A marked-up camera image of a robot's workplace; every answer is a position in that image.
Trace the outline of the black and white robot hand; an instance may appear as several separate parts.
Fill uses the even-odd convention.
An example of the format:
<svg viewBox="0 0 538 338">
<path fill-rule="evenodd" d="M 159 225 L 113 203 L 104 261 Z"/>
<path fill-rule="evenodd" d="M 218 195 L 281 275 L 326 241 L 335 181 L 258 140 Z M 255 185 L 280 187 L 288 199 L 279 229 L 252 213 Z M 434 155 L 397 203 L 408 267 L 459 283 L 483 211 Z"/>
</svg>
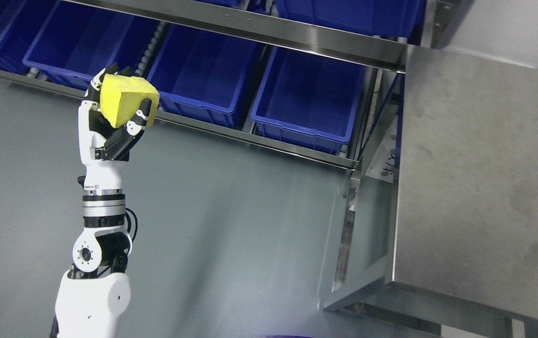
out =
<svg viewBox="0 0 538 338">
<path fill-rule="evenodd" d="M 118 69 L 113 63 L 100 70 L 90 81 L 78 107 L 79 154 L 86 174 L 78 178 L 87 195 L 120 193 L 122 169 L 128 163 L 130 150 L 140 141 L 147 124 L 153 119 L 151 99 L 143 99 L 123 126 L 114 128 L 101 112 L 102 84 L 108 74 L 127 76 L 129 67 Z"/>
</svg>

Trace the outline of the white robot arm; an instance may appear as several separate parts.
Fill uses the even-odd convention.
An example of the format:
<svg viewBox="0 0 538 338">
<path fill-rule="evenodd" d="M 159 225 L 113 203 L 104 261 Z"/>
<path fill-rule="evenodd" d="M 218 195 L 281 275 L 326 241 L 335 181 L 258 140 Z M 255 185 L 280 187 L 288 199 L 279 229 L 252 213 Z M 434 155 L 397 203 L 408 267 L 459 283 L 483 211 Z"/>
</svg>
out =
<svg viewBox="0 0 538 338">
<path fill-rule="evenodd" d="M 122 190 L 85 190 L 83 231 L 57 291 L 51 338 L 115 338 L 131 301 L 131 218 Z"/>
</svg>

